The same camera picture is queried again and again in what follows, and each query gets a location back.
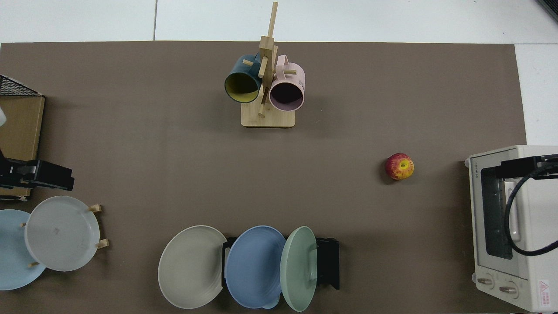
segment plate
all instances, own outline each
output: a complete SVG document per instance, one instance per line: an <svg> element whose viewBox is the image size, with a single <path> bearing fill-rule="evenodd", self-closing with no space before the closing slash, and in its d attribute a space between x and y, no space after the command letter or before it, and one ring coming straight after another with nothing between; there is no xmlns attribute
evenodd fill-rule
<svg viewBox="0 0 558 314"><path fill-rule="evenodd" d="M54 196L37 205L25 227L25 244L31 256L60 272L87 264L99 243L99 224L88 209L69 196Z"/></svg>
<svg viewBox="0 0 558 314"><path fill-rule="evenodd" d="M288 236L281 256L281 289L287 304L302 312L314 296L318 278L316 237L303 226Z"/></svg>
<svg viewBox="0 0 558 314"><path fill-rule="evenodd" d="M35 262L25 245L25 229L29 213L18 210L0 211L0 290L13 290L28 285L45 270L44 265L28 267Z"/></svg>
<svg viewBox="0 0 558 314"><path fill-rule="evenodd" d="M227 287L247 308L272 308L279 302L279 267L285 237L269 226L246 230L230 248L225 264Z"/></svg>
<svg viewBox="0 0 558 314"><path fill-rule="evenodd" d="M210 226L182 230L167 244L159 260L159 288L174 306L198 308L221 292L223 243L227 240Z"/></svg>

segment wooden mug tree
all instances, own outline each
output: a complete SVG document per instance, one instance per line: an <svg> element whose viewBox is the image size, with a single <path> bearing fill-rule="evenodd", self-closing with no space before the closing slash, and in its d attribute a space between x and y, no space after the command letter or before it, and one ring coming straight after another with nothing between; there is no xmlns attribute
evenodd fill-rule
<svg viewBox="0 0 558 314"><path fill-rule="evenodd" d="M262 62L258 76L262 79L262 85L258 97L253 102L243 103L240 108L240 123L245 127L293 127L295 125L294 111L281 111L270 102L269 93L277 59L277 46L273 39L276 15L277 2L274 2L267 36L262 36L259 41L259 55ZM296 71L288 70L285 73L296 74Z"/></svg>

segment light blue plate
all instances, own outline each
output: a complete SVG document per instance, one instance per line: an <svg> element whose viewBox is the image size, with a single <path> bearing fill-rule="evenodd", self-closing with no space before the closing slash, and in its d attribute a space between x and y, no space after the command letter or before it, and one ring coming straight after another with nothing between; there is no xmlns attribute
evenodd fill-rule
<svg viewBox="0 0 558 314"><path fill-rule="evenodd" d="M247 308L272 308L281 295L285 237L269 226L246 230L230 248L225 278L230 294Z"/></svg>
<svg viewBox="0 0 558 314"><path fill-rule="evenodd" d="M25 228L29 214L18 210L0 210L0 290L21 288L45 270L41 264L28 267L34 260L25 245Z"/></svg>

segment toaster oven handle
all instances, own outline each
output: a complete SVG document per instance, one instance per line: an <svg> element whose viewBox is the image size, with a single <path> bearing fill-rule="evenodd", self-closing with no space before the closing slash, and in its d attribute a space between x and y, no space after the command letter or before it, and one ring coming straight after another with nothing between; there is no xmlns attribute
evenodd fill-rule
<svg viewBox="0 0 558 314"><path fill-rule="evenodd" d="M506 201L509 199L509 195L512 193L513 188L516 187L515 182L504 181L504 193L506 195ZM512 203L512 207L509 210L509 233L512 236L513 242L521 241L521 234L519 233L519 220L517 219L517 201Z"/></svg>

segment red apple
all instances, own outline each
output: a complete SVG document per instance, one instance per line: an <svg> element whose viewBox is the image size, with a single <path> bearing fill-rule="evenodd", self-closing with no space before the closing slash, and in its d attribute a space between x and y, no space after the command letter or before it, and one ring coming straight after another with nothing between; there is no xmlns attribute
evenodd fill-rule
<svg viewBox="0 0 558 314"><path fill-rule="evenodd" d="M414 170L411 157L403 153L393 154L386 161L386 173L393 180L407 179Z"/></svg>

